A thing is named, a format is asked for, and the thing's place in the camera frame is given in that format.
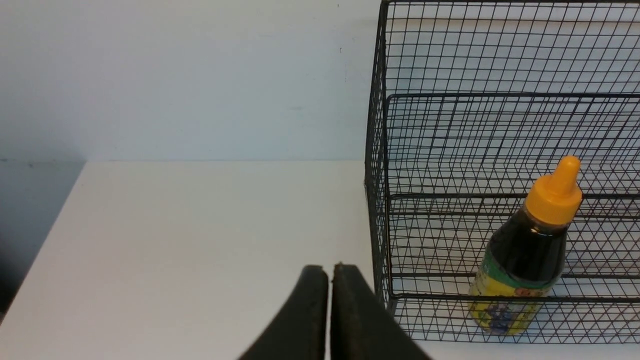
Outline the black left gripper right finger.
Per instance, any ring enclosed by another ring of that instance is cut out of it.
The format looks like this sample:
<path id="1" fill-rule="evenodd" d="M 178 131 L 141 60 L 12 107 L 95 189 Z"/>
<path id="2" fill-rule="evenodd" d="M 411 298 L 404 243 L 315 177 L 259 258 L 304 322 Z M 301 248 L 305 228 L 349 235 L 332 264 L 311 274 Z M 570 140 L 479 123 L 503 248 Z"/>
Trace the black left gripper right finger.
<path id="1" fill-rule="evenodd" d="M 370 289 L 353 264 L 333 270 L 330 316 L 332 360 L 429 360 Z"/>

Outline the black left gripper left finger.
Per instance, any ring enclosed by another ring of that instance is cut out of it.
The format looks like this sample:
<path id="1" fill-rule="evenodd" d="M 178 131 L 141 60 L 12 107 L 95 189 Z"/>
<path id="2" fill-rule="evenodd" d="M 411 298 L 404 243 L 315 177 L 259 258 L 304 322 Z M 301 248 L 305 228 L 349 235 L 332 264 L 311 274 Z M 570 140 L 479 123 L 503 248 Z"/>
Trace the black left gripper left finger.
<path id="1" fill-rule="evenodd" d="M 302 268 L 294 289 L 241 360 L 323 360 L 329 277 L 320 265 Z"/>

